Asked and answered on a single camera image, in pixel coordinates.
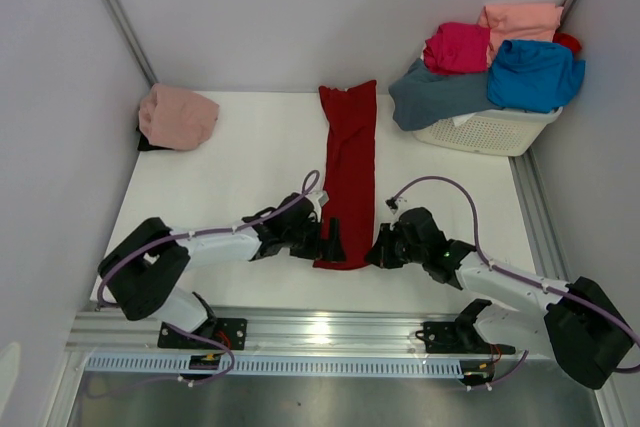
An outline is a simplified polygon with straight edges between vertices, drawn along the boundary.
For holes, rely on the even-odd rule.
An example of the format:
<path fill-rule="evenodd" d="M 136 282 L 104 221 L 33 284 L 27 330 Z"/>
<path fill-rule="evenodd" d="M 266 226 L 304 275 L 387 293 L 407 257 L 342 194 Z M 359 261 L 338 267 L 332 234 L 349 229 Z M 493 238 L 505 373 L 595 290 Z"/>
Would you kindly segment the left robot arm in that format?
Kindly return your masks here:
<path fill-rule="evenodd" d="M 292 193 L 279 206 L 242 218 L 237 225 L 197 231 L 172 229 L 160 218 L 143 221 L 99 264 L 98 301 L 111 294 L 130 321 L 154 318 L 180 331 L 192 347 L 209 345 L 218 319 L 204 298 L 181 289 L 182 275 L 233 261 L 256 261 L 281 250 L 290 256 L 342 262 L 340 223 L 321 221 L 324 191 Z"/>

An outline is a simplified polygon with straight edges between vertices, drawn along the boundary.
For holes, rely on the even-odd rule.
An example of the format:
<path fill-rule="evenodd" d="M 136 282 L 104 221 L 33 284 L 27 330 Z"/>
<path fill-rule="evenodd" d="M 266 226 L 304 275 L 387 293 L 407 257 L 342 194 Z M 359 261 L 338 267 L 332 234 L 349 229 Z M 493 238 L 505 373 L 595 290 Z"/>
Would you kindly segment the dark red t-shirt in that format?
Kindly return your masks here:
<path fill-rule="evenodd" d="M 337 219 L 346 260 L 317 260 L 315 268 L 348 271 L 367 265 L 375 226 L 376 88 L 374 80 L 346 90 L 318 88 L 329 125 L 323 186 L 329 200 L 322 209 L 322 236 Z"/>

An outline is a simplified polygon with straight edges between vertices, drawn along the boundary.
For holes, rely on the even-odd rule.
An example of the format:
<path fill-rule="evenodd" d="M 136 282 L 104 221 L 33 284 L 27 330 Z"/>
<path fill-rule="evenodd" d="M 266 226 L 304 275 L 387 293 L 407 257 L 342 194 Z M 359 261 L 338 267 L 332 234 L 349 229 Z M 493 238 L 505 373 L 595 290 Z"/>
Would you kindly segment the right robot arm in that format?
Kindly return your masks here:
<path fill-rule="evenodd" d="M 429 353 L 527 351 L 598 390 L 621 372 L 634 344 L 626 321 L 596 282 L 581 277 L 566 283 L 485 261 L 478 247 L 447 238 L 425 208 L 381 225 L 366 259 L 382 269 L 418 264 L 432 280 L 474 295 L 454 321 L 425 322 L 417 331 Z"/>

